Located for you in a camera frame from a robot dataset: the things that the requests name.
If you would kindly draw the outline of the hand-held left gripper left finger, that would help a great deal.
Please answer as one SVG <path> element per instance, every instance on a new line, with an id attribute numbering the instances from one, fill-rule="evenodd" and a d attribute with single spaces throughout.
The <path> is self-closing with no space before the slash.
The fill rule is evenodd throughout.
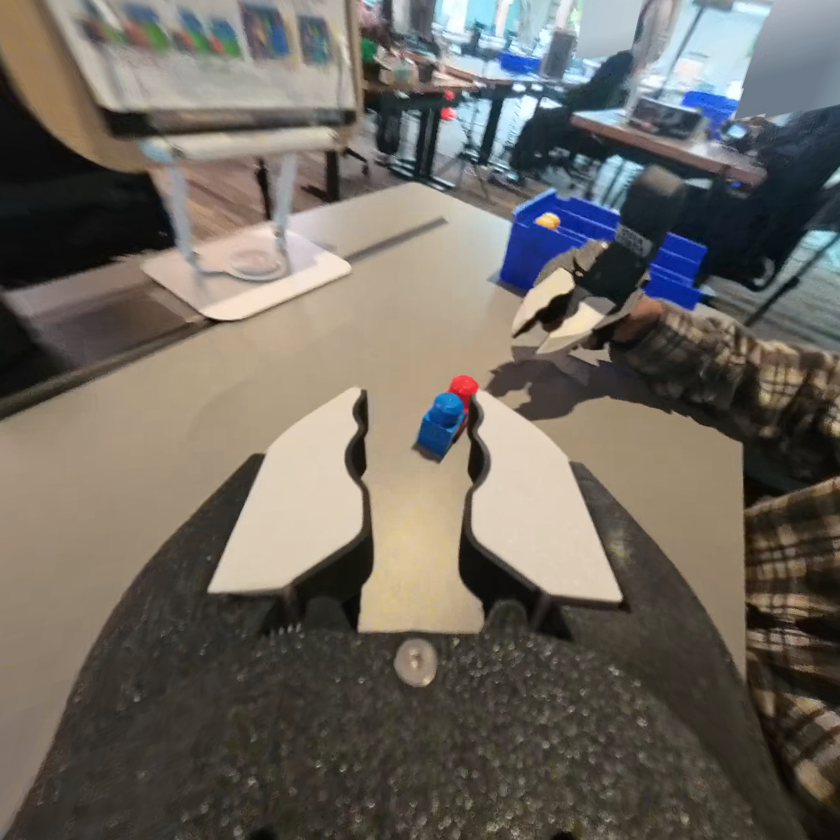
<path id="1" fill-rule="evenodd" d="M 374 558 L 367 396 L 347 389 L 268 447 L 208 594 L 360 599 Z"/>

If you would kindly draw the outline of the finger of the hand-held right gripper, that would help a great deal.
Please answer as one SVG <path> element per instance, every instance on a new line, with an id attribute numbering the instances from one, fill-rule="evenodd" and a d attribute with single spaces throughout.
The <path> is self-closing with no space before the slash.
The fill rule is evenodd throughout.
<path id="1" fill-rule="evenodd" d="M 511 337 L 517 339 L 536 325 L 561 320 L 575 290 L 573 274 L 566 268 L 548 268 L 526 293 L 511 323 Z"/>
<path id="2" fill-rule="evenodd" d="M 573 351 L 593 334 L 605 318 L 603 312 L 594 308 L 578 308 L 568 318 L 544 325 L 543 339 L 534 354 L 559 356 Z"/>

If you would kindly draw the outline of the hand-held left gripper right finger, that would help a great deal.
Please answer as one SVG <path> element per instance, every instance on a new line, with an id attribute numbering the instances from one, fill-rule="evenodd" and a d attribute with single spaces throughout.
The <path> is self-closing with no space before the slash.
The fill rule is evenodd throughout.
<path id="1" fill-rule="evenodd" d="M 467 435 L 468 546 L 528 594 L 621 605 L 621 588 L 562 448 L 487 391 L 470 399 Z"/>

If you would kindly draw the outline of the red one-stud toy block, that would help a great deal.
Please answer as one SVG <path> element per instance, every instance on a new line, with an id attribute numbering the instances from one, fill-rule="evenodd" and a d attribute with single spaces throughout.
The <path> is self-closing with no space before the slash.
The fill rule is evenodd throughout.
<path id="1" fill-rule="evenodd" d="M 471 398 L 479 390 L 478 382 L 467 374 L 459 374 L 455 376 L 448 386 L 447 393 L 456 396 L 462 403 L 462 417 L 456 436 L 462 434 L 465 430 L 469 419 L 469 406 Z"/>

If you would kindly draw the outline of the blue one-stud toy block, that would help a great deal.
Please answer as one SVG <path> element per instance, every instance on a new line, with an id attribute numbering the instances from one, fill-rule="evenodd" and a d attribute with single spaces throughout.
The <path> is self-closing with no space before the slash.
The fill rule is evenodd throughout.
<path id="1" fill-rule="evenodd" d="M 423 415 L 416 436 L 416 448 L 433 460 L 442 460 L 459 435 L 466 416 L 465 405 L 457 394 L 437 394 Z"/>

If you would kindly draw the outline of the person's right forearm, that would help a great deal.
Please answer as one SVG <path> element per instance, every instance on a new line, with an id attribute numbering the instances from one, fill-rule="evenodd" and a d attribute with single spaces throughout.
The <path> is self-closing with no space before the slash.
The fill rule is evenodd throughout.
<path id="1" fill-rule="evenodd" d="M 666 401 L 693 406 L 806 484 L 838 476 L 839 357 L 761 340 L 664 302 L 634 345 L 610 346 Z"/>

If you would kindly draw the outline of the person's right hand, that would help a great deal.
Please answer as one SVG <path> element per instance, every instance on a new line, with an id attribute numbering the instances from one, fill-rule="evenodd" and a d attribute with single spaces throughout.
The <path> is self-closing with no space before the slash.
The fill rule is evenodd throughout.
<path id="1" fill-rule="evenodd" d="M 633 310 L 606 329 L 606 344 L 619 347 L 636 344 L 656 326 L 664 310 L 661 300 L 642 297 Z"/>

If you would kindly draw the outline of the wooden office desk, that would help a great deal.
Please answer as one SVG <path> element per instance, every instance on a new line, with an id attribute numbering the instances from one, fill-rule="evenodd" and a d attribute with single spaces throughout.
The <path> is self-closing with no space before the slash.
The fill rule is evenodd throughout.
<path id="1" fill-rule="evenodd" d="M 385 80 L 381 70 L 377 80 L 364 79 L 364 105 L 375 110 L 380 123 L 385 118 L 416 115 L 416 139 L 413 156 L 393 155 L 386 170 L 407 182 L 418 182 L 446 193 L 460 187 L 467 172 L 478 181 L 485 198 L 489 198 L 489 164 L 492 147 L 504 103 L 514 94 L 515 80 L 486 77 L 467 70 L 435 70 L 429 80 L 393 82 Z M 436 166 L 438 145 L 445 123 L 445 111 L 458 110 L 464 101 L 489 103 L 488 118 L 480 141 L 472 132 L 458 152 L 445 164 Z"/>
<path id="2" fill-rule="evenodd" d="M 629 124 L 622 109 L 575 112 L 570 123 L 574 128 L 622 149 L 644 152 L 657 160 L 727 182 L 759 186 L 767 176 L 764 168 L 747 155 L 725 148 L 716 141 L 706 138 L 674 140 L 637 129 Z"/>

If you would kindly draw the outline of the black equipment box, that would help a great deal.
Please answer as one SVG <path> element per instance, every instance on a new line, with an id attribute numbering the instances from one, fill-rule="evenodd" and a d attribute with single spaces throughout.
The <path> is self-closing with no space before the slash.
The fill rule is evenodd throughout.
<path id="1" fill-rule="evenodd" d="M 627 117 L 634 129 L 670 140 L 689 140 L 701 130 L 706 118 L 697 108 L 640 98 Z"/>

